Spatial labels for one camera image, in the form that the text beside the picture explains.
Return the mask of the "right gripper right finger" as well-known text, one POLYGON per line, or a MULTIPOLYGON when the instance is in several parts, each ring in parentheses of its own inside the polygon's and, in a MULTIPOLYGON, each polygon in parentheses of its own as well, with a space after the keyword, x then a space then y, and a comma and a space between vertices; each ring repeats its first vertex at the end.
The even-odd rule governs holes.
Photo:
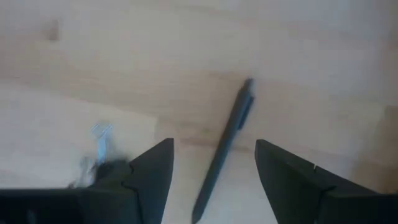
POLYGON ((278 224, 359 224, 350 217, 359 206, 339 206, 339 197, 377 194, 263 139, 255 161, 278 224))

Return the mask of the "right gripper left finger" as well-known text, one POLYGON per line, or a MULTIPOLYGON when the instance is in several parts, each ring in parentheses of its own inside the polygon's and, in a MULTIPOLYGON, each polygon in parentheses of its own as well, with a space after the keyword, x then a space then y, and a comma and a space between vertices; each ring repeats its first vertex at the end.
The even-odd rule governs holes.
POLYGON ((174 140, 140 156, 101 164, 90 186, 90 224, 161 224, 174 167, 174 140))

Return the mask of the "black click pen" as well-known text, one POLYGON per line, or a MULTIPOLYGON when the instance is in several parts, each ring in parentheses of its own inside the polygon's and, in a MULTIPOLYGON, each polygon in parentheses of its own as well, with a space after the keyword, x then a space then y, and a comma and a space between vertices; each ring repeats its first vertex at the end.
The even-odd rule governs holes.
POLYGON ((220 137, 215 154, 193 206, 191 224, 197 224, 200 221, 229 150, 231 149, 234 138, 237 136, 238 132, 242 130, 246 122, 254 102, 254 95, 252 93, 253 86, 254 79, 247 78, 238 91, 225 129, 220 137))

